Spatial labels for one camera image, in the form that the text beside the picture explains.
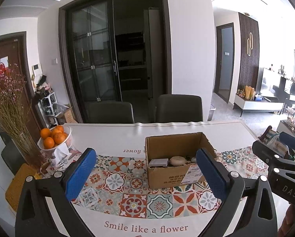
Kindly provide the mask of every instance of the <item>gold wall decoration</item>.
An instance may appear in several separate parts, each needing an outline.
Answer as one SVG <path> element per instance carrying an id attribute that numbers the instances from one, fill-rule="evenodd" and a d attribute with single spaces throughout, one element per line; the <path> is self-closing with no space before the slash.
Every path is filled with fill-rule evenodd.
<path id="1" fill-rule="evenodd" d="M 253 49 L 254 42 L 253 42 L 253 34 L 249 33 L 249 38 L 247 39 L 247 55 L 251 55 L 251 50 Z"/>

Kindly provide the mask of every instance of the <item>dark slatted wall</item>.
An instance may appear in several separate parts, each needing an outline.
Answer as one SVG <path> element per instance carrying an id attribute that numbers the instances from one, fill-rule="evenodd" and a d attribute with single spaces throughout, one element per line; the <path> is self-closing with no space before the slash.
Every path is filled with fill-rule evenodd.
<path id="1" fill-rule="evenodd" d="M 241 66 L 238 79 L 238 89 L 251 86 L 256 89 L 259 67 L 259 29 L 258 22 L 252 18 L 238 13 L 241 28 Z M 247 54 L 247 39 L 249 33 L 253 34 L 253 49 L 251 55 Z"/>

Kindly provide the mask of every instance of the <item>small cardboard box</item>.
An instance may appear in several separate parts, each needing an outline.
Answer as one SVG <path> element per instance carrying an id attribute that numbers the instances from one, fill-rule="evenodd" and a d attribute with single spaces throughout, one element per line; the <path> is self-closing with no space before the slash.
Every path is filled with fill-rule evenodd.
<path id="1" fill-rule="evenodd" d="M 77 123 L 74 120 L 72 108 L 67 109 L 64 113 L 57 116 L 58 123 L 63 125 L 64 123 Z"/>
<path id="2" fill-rule="evenodd" d="M 192 158 L 196 156 L 197 150 L 200 148 L 206 148 L 214 159 L 217 158 L 214 148 L 202 132 L 147 137 L 145 139 L 145 156 L 150 189 L 168 188 L 204 181 L 205 178 L 195 163 L 157 168 L 150 168 L 148 165 L 152 159 L 170 159 L 173 156 L 189 156 Z M 188 176 L 193 174 L 195 177 L 184 179 L 187 172 L 190 172 Z"/>

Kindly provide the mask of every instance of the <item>trash can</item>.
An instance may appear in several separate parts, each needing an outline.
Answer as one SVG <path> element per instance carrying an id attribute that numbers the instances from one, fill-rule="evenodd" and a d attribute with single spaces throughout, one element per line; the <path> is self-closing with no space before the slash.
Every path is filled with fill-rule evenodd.
<path id="1" fill-rule="evenodd" d="M 212 120 L 212 117 L 213 117 L 213 113 L 215 111 L 215 107 L 213 106 L 213 104 L 210 105 L 210 110 L 209 110 L 209 116 L 208 116 L 208 121 L 211 121 Z"/>

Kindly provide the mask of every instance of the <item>tv stand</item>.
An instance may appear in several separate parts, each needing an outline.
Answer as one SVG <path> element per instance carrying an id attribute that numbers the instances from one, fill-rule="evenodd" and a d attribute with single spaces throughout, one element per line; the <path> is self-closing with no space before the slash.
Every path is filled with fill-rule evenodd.
<path id="1" fill-rule="evenodd" d="M 275 112 L 282 110 L 284 103 L 279 102 L 278 98 L 272 97 L 271 99 L 268 98 L 268 100 L 262 99 L 261 101 L 251 101 L 236 94 L 233 109 L 240 109 L 241 116 L 244 111 Z"/>

